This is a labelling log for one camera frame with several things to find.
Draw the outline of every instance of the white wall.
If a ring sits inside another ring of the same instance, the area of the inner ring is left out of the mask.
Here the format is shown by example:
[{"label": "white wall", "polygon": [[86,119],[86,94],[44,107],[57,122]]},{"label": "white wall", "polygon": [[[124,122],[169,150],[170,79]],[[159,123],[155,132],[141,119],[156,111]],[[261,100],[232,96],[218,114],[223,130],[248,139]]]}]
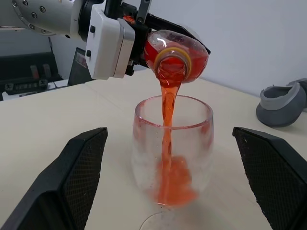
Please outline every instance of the white wall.
[{"label": "white wall", "polygon": [[307,77],[307,0],[153,0],[150,12],[200,35],[211,81],[258,95]]},{"label": "white wall", "polygon": [[0,31],[0,57],[51,52],[48,37],[29,30]]},{"label": "white wall", "polygon": [[68,79],[76,47],[85,50],[86,43],[82,40],[69,39],[61,35],[55,35],[50,38],[59,74],[63,79]]}]

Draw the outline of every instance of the glass base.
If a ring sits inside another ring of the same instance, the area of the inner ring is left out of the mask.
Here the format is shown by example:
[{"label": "glass base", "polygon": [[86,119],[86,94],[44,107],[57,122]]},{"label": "glass base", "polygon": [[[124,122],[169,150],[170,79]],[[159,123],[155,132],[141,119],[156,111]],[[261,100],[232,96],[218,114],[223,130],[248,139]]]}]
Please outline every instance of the glass base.
[{"label": "glass base", "polygon": [[203,230],[194,216],[174,210],[156,213],[145,220],[140,230]]}]

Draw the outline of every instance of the clear wine glass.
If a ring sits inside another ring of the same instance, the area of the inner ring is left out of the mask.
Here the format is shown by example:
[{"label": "clear wine glass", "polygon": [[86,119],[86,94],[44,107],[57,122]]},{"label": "clear wine glass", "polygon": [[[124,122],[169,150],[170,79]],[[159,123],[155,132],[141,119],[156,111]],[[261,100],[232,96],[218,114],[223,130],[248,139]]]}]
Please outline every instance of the clear wine glass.
[{"label": "clear wine glass", "polygon": [[[162,164],[162,140],[171,130],[171,166]],[[163,126],[162,98],[140,102],[133,125],[132,168],[137,186],[165,210],[150,216],[141,230],[192,230],[178,218],[178,208],[196,200],[206,188],[212,166],[213,112],[206,103],[178,95],[172,127]]]}]

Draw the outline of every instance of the orange liquid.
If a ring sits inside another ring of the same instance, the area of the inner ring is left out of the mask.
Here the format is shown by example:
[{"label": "orange liquid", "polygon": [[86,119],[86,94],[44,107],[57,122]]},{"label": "orange liquid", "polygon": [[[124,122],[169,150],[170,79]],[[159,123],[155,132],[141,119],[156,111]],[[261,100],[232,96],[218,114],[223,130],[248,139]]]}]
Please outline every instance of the orange liquid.
[{"label": "orange liquid", "polygon": [[[154,61],[158,52],[148,42],[145,50],[147,64],[154,69]],[[200,75],[207,64],[208,55],[198,55],[197,58],[191,60],[194,68],[191,69],[188,79],[185,79],[186,70],[183,61],[176,57],[163,60],[156,72],[156,77],[161,84],[162,113],[166,127],[172,126],[175,99],[182,82],[193,81]],[[157,172],[160,188],[155,199],[158,204],[181,206],[197,198],[198,193],[191,187],[192,179],[186,159],[183,156],[172,156],[170,129],[164,131],[161,161],[157,165]]]}]

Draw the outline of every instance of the table surface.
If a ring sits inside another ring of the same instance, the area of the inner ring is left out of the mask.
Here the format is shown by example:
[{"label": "table surface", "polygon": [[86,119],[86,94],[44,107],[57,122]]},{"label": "table surface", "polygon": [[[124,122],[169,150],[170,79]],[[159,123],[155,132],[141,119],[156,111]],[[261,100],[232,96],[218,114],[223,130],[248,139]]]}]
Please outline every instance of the table surface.
[{"label": "table surface", "polygon": [[[87,230],[138,230],[160,211],[135,185],[130,166],[132,123],[138,102],[159,95],[150,70],[124,79],[86,84],[0,103],[0,226],[29,186],[72,137],[97,127],[108,128],[100,182]],[[196,80],[179,94],[208,103],[214,112],[214,168],[208,189],[193,206],[206,230],[269,230],[249,187],[233,127],[246,127],[284,138],[305,159],[307,113],[291,126],[272,129],[255,115],[257,97]]]}]

